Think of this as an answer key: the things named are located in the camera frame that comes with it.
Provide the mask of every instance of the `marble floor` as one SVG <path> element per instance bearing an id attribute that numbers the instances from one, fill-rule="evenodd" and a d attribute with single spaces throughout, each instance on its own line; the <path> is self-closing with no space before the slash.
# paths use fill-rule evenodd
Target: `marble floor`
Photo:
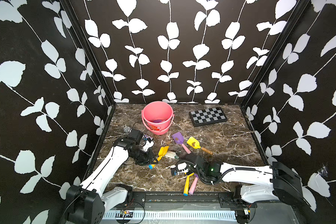
<path id="1" fill-rule="evenodd" d="M 238 105 L 172 105 L 175 113 L 174 122 L 169 131 L 160 136 L 154 135 L 142 124 L 141 110 L 144 106 L 144 104 L 117 104 L 94 168 L 98 167 L 108 155 L 112 142 L 125 134 L 123 128 L 125 126 L 132 127 L 136 122 L 134 128 L 153 137 L 154 145 L 152 149 L 155 155 L 158 154 L 162 146 L 166 146 L 167 141 L 172 140 L 171 135 L 179 131 L 184 136 L 185 141 L 193 136 L 200 141 L 201 146 L 214 152 L 214 155 L 209 155 L 201 149 L 193 149 L 185 144 L 192 152 L 202 155 L 206 161 L 220 160 L 244 166 L 264 165 Z M 228 121 L 194 128 L 188 112 L 215 106 L 222 108 Z M 175 144 L 174 141 L 170 143 L 168 150 L 176 152 L 179 156 L 186 154 L 182 146 Z M 169 166 L 177 161 L 177 159 L 163 157 L 153 169 L 134 163 L 130 165 L 122 164 L 106 190 L 112 190 L 117 184 L 123 183 L 132 186 L 134 191 L 183 191 L 186 176 L 172 176 L 169 169 Z M 238 184 L 237 182 L 222 182 L 212 186 L 198 181 L 196 191 L 234 191 Z"/>

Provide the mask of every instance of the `wall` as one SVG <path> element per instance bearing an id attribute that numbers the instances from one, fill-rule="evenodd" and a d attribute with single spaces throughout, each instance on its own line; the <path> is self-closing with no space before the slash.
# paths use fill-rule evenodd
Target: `wall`
<path id="1" fill-rule="evenodd" d="M 295 5 L 72 1 L 115 101 L 129 103 L 239 103 Z"/>
<path id="2" fill-rule="evenodd" d="M 58 223 L 108 116 L 61 9 L 0 1 L 0 223 Z"/>
<path id="3" fill-rule="evenodd" d="M 245 108 L 269 162 L 301 176 L 308 223 L 336 223 L 336 1 L 311 1 L 256 81 Z"/>

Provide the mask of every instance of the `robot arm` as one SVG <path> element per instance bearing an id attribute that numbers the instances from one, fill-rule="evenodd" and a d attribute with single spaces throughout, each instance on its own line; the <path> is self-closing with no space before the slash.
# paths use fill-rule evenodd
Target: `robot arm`
<path id="1" fill-rule="evenodd" d="M 129 197 L 128 190 L 115 187 L 103 193 L 117 169 L 128 157 L 141 166 L 157 164 L 150 147 L 153 141 L 144 138 L 141 131 L 131 129 L 126 136 L 113 142 L 113 147 L 96 170 L 80 186 L 72 185 L 66 193 L 64 217 L 73 223 L 99 223 L 105 210 L 123 203 Z"/>
<path id="2" fill-rule="evenodd" d="M 105 210 L 131 201 L 128 190 L 123 187 L 115 187 L 104 194 L 103 191 L 128 157 L 132 157 L 141 166 L 158 163 L 150 149 L 153 141 L 144 139 L 144 143 L 140 144 L 142 137 L 143 133 L 136 129 L 132 129 L 127 136 L 119 137 L 98 168 L 80 186 L 72 185 L 67 190 L 64 212 L 66 220 L 73 223 L 99 223 Z M 206 162 L 192 152 L 178 161 L 174 169 L 177 173 L 197 173 L 200 181 L 208 185 L 221 181 L 252 184 L 237 187 L 232 199 L 235 201 L 253 203 L 280 200 L 289 205 L 305 203 L 301 178 L 278 162 L 262 167 L 237 166 L 225 162 Z"/>
<path id="3" fill-rule="evenodd" d="M 250 167 L 225 162 L 207 162 L 193 152 L 178 161 L 173 168 L 176 173 L 193 172 L 207 185 L 224 182 L 243 182 L 252 185 L 237 186 L 234 200 L 247 203 L 264 200 L 301 206 L 306 201 L 302 195 L 301 178 L 279 162 L 272 166 Z"/>

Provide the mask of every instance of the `checkerboard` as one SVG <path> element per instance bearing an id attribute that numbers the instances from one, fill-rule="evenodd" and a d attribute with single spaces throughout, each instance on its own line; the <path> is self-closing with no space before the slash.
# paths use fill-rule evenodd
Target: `checkerboard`
<path id="1" fill-rule="evenodd" d="M 191 111 L 189 112 L 189 117 L 192 120 L 194 127 L 225 122 L 228 120 L 220 107 Z"/>

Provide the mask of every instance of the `bucket label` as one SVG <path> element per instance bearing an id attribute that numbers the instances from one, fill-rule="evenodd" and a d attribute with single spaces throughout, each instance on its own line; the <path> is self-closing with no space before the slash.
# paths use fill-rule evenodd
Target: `bucket label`
<path id="1" fill-rule="evenodd" d="M 159 131 L 161 129 L 161 127 L 156 127 L 156 126 L 153 126 L 153 125 L 148 125 L 149 128 L 151 128 L 152 130 L 155 130 L 155 131 Z"/>

